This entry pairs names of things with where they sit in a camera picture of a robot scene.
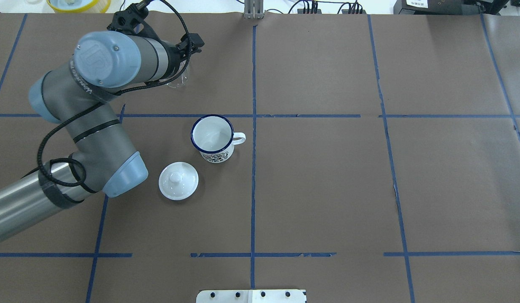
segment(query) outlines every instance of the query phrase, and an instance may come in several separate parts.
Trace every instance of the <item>blue joint cap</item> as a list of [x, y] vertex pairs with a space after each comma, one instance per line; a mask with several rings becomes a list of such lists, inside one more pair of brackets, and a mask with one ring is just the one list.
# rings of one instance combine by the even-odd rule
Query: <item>blue joint cap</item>
[[29, 88], [29, 104], [31, 105], [31, 108], [36, 113], [41, 115], [41, 117], [43, 117], [43, 119], [46, 121], [60, 123], [60, 120], [54, 117], [50, 111], [48, 111], [48, 108], [46, 107], [46, 104], [43, 100], [43, 80], [45, 77], [46, 75], [42, 76], [41, 79], [37, 80], [37, 82], [35, 82], [31, 88]]
[[147, 178], [148, 169], [140, 157], [140, 152], [137, 151], [110, 177], [102, 191], [108, 197], [114, 198], [141, 184]]
[[140, 71], [140, 50], [129, 36], [115, 32], [91, 32], [83, 36], [73, 55], [78, 73], [102, 88], [129, 84]]

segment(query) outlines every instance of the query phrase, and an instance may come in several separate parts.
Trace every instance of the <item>ur logo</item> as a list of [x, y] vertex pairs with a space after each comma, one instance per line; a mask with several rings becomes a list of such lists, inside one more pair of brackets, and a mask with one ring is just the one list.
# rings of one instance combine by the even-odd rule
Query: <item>ur logo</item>
[[111, 69], [109, 67], [109, 56], [108, 50], [99, 44], [94, 44], [80, 55], [80, 59], [93, 75], [103, 78], [107, 76], [106, 73], [110, 72]]

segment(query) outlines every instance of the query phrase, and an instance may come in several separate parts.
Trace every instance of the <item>black device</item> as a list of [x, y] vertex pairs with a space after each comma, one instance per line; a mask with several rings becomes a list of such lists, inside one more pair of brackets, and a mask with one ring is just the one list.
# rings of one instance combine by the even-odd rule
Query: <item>black device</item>
[[397, 0], [395, 15], [497, 15], [508, 0]]

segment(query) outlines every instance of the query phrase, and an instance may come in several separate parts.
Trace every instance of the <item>white label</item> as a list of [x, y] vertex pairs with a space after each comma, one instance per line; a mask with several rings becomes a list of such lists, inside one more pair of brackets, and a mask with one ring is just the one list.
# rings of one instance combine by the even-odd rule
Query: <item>white label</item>
[[416, 8], [428, 8], [428, 0], [406, 0], [406, 4]]

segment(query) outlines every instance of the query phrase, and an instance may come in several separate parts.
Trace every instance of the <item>white lid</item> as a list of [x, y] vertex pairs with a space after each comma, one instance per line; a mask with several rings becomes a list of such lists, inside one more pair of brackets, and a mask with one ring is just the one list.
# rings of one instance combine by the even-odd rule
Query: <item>white lid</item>
[[60, 10], [76, 10], [88, 6], [93, 0], [50, 0], [50, 4]]
[[197, 187], [198, 172], [189, 163], [172, 163], [160, 173], [160, 192], [171, 200], [183, 200], [189, 197]]

